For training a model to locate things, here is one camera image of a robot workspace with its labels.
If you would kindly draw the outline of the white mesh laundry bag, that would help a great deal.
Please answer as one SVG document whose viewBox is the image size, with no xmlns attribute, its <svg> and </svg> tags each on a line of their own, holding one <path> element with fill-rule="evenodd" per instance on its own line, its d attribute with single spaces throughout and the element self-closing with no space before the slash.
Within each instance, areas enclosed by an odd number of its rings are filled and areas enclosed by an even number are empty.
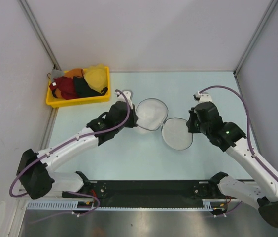
<svg viewBox="0 0 278 237">
<path fill-rule="evenodd" d="M 136 107 L 138 117 L 135 131 L 144 135 L 161 130 L 163 141 L 172 149 L 183 151 L 193 143 L 193 135 L 188 132 L 187 120 L 183 118 L 169 118 L 168 106 L 156 98 L 141 101 Z"/>
</svg>

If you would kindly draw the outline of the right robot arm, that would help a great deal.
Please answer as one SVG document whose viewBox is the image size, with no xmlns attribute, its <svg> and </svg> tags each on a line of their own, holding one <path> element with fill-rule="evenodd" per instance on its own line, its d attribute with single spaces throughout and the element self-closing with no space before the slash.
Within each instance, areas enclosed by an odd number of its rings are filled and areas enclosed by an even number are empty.
<svg viewBox="0 0 278 237">
<path fill-rule="evenodd" d="M 198 103 L 189 110 L 188 131 L 205 135 L 211 144 L 225 152 L 253 178 L 256 186 L 237 181 L 219 172 L 211 177 L 209 194 L 236 198 L 258 210 L 272 227 L 278 228 L 278 172 L 256 152 L 246 135 L 235 123 L 224 122 L 211 101 Z"/>
</svg>

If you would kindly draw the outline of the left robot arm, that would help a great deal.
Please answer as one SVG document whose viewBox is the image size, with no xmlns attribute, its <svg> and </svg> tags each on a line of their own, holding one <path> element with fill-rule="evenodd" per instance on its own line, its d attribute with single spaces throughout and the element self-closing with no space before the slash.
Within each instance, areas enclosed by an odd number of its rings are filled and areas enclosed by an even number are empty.
<svg viewBox="0 0 278 237">
<path fill-rule="evenodd" d="M 36 200 L 52 192 L 63 198 L 85 198 L 92 188 L 81 172 L 61 173 L 56 170 L 79 153 L 111 140 L 123 128 L 137 125 L 138 116 L 133 103 L 117 101 L 108 112 L 90 121 L 75 136 L 49 149 L 23 152 L 17 177 L 31 199 Z"/>
</svg>

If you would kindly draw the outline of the yellow bra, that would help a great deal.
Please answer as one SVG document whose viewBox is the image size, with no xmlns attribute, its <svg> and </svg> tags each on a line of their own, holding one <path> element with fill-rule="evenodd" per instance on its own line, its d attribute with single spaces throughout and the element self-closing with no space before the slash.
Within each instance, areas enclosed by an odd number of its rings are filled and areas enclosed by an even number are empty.
<svg viewBox="0 0 278 237">
<path fill-rule="evenodd" d="M 90 66 L 83 76 L 89 87 L 99 93 L 102 93 L 108 85 L 107 72 L 103 64 Z"/>
</svg>

